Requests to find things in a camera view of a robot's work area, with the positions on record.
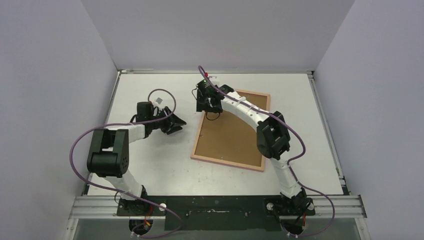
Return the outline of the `pink wooden photo frame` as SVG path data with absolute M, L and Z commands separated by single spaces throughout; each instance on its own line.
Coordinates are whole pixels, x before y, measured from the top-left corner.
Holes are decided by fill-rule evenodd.
M 222 103 L 222 113 L 202 112 L 191 159 L 257 172 L 266 158 L 257 148 L 257 121 L 267 118 L 257 110 L 270 109 L 267 93 L 235 90 Z

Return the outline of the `brown backing board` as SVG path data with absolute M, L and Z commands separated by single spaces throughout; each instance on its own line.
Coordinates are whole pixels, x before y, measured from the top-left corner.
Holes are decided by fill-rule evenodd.
M 257 172 L 265 170 L 266 162 L 255 128 L 227 111 L 201 113 L 190 158 Z

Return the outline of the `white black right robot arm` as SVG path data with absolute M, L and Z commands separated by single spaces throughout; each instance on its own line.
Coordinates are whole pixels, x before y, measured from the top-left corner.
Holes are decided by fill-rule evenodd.
M 296 180 L 283 153 L 290 150 L 290 134 L 283 115 L 271 113 L 249 102 L 233 88 L 218 87 L 206 79 L 196 84 L 196 110 L 221 114 L 226 111 L 238 117 L 256 132 L 256 146 L 262 156 L 269 159 L 278 179 L 282 210 L 287 215 L 315 214 L 315 206 L 305 188 Z

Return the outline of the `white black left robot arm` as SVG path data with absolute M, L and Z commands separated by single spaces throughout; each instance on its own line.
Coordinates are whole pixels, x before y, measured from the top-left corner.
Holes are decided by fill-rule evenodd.
M 130 143 L 146 139 L 154 130 L 170 135 L 187 123 L 157 102 L 137 103 L 136 114 L 129 125 L 105 127 L 93 132 L 87 169 L 107 180 L 120 195 L 118 213 L 123 211 L 144 215 L 152 209 L 146 188 L 137 182 L 129 170 Z

